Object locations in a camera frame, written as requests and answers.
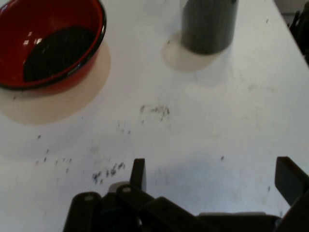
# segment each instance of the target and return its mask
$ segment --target black object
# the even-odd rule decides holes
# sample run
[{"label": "black object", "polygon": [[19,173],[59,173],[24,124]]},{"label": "black object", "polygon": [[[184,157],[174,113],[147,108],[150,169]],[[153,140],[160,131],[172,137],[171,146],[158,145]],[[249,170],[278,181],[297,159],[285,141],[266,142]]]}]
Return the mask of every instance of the black object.
[{"label": "black object", "polygon": [[233,41],[238,0],[188,0],[182,16],[182,43],[200,54],[222,51]]},{"label": "black object", "polygon": [[64,232],[307,232],[309,177],[287,157],[277,158],[276,187],[292,205],[283,217],[263,214],[195,217],[166,198],[148,195],[145,160],[134,161],[129,185],[103,198],[82,193],[73,198]]},{"label": "black object", "polygon": [[96,35],[80,27],[68,27],[39,42],[24,63],[24,80],[40,81],[77,62],[89,49]]},{"label": "black object", "polygon": [[296,12],[290,31],[309,64],[309,2],[305,4],[302,13]]}]

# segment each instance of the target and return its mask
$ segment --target dark cup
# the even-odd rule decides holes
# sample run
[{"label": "dark cup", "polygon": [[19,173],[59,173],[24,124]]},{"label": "dark cup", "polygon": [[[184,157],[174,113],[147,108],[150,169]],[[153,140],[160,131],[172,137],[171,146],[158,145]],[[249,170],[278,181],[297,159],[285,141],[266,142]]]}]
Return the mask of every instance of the dark cup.
[{"label": "dark cup", "polygon": [[233,41],[238,0],[188,0],[182,15],[182,44],[199,54],[213,54]]}]

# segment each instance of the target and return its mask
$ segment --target red bowl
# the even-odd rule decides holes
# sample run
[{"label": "red bowl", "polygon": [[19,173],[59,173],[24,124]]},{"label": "red bowl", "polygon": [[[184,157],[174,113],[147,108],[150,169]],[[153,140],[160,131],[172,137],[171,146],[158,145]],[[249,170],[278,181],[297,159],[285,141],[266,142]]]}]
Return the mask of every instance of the red bowl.
[{"label": "red bowl", "polygon": [[[95,33],[88,50],[68,68],[45,79],[24,80],[24,63],[38,40],[71,26]],[[106,30],[99,0],[11,0],[0,8],[0,87],[59,92],[79,83],[98,54]]]}]

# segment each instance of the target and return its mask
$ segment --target bowl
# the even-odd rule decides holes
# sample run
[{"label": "bowl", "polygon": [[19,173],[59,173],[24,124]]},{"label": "bowl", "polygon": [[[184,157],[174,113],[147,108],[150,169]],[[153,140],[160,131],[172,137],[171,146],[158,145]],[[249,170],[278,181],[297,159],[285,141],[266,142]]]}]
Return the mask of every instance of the bowl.
[{"label": "bowl", "polygon": [[0,8],[0,87],[55,93],[78,84],[105,30],[99,0],[11,0]]}]

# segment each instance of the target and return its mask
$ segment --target white table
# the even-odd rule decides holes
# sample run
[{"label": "white table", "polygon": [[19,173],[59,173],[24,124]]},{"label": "white table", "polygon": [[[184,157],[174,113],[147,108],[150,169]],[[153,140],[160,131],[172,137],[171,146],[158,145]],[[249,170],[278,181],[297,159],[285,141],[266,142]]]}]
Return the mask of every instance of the white table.
[{"label": "white table", "polygon": [[[284,214],[276,157],[309,173],[309,70],[273,1],[240,1],[233,44],[190,72],[162,56],[180,30],[179,1],[103,2],[112,66],[95,99],[52,124],[0,115],[1,231],[62,231],[76,194],[104,195],[142,157],[147,192],[193,214]],[[170,44],[175,61],[181,52]],[[170,111],[162,121],[151,112],[161,105]],[[93,173],[121,162],[95,185]]]}]

